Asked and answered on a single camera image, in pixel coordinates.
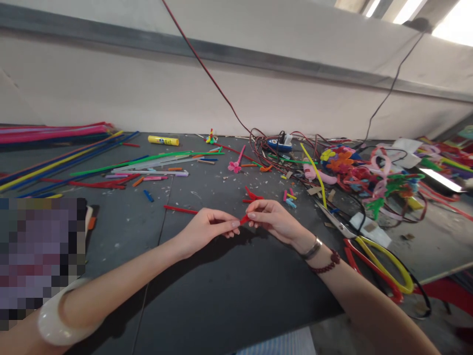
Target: white bangle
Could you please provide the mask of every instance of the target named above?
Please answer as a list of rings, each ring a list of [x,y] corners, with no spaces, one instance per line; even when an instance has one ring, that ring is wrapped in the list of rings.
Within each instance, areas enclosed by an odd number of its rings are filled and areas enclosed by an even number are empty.
[[[40,308],[38,330],[41,337],[49,344],[56,346],[73,345],[90,336],[103,323],[102,320],[98,324],[87,328],[71,328],[65,325],[59,316],[59,302],[62,296],[87,282],[89,282],[89,279],[80,278],[75,280]]]

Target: glue stick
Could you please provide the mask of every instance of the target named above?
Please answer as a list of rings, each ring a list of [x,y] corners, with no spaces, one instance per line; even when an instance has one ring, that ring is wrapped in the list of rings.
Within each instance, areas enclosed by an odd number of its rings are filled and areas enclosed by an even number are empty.
[[[148,136],[148,142],[154,144],[179,145],[179,139],[157,136]]]

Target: pink flower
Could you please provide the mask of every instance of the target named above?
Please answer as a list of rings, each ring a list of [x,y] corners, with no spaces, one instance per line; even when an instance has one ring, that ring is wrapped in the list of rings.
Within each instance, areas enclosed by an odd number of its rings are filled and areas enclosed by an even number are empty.
[[[235,174],[238,174],[241,170],[241,166],[239,166],[238,162],[230,162],[228,166],[228,170],[233,171]]]

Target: scissor blade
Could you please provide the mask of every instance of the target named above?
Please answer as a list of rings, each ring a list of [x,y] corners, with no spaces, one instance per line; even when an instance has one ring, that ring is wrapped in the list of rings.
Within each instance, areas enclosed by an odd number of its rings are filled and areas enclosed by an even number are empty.
[[[343,234],[345,238],[356,238],[356,235],[350,232],[350,230],[346,228],[345,225],[341,223],[333,214],[331,214],[320,202],[316,201],[316,203],[325,216],[327,216],[330,222],[332,222],[332,224],[340,231],[341,234]]]

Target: gray table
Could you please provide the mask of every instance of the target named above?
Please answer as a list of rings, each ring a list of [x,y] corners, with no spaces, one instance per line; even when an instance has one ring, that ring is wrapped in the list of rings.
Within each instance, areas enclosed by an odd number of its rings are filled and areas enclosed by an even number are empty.
[[[193,135],[175,135],[180,147],[149,144],[147,134],[133,140],[141,148],[121,146],[60,173],[89,170],[145,154],[171,151],[207,151],[209,145]],[[220,143],[240,150],[247,141],[220,138]],[[0,153],[0,171],[15,171],[70,151],[74,147],[22,150]],[[86,277],[96,277],[142,254],[176,235],[192,216],[166,212],[162,205],[196,209],[221,209],[237,217],[244,215],[244,187],[268,199],[282,199],[291,182],[280,174],[247,168],[235,175],[227,169],[237,154],[218,156],[216,165],[184,163],[189,177],[146,182],[126,190],[101,190],[65,186],[57,189],[66,197],[85,197],[99,205],[100,212],[88,252]],[[102,180],[91,177],[87,182]],[[46,183],[39,183],[36,189]],[[142,193],[146,188],[155,202]],[[323,224],[305,188],[298,194],[296,210],[290,212],[328,246],[344,256],[341,235]],[[17,195],[14,191],[4,194]],[[341,192],[334,203],[349,213],[356,205]],[[461,208],[473,213],[471,201]],[[420,280],[432,280],[445,272],[471,265],[471,225],[463,217],[430,206],[426,219],[415,225],[402,224],[388,231],[390,246]],[[405,241],[400,235],[416,236]],[[362,265],[364,275],[372,275]],[[324,284],[300,258],[262,230],[242,228],[240,236],[216,238],[188,260],[182,261],[137,292],[90,338],[75,346],[77,354],[224,354],[263,341],[342,312]]]

